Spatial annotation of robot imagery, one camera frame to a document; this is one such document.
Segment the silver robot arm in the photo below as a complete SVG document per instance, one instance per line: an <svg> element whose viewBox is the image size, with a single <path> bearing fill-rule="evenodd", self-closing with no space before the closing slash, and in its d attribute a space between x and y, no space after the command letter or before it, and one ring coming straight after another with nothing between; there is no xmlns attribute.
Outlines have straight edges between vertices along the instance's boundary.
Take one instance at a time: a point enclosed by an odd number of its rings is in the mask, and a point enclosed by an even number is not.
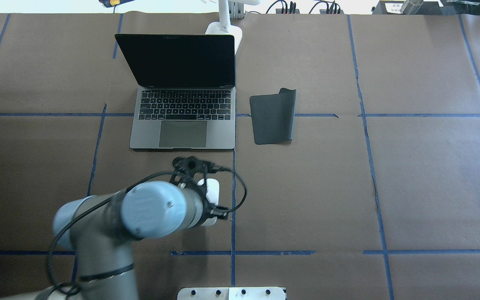
<svg viewBox="0 0 480 300"><path fill-rule="evenodd" d="M48 255L50 286L8 299L139 299L132 243L215 224L227 216L227 210L218 205L219 190L216 179L198 183L153 181L63 205L53 221L52 247L62 246L76 253L77 278L59 282Z"/></svg>

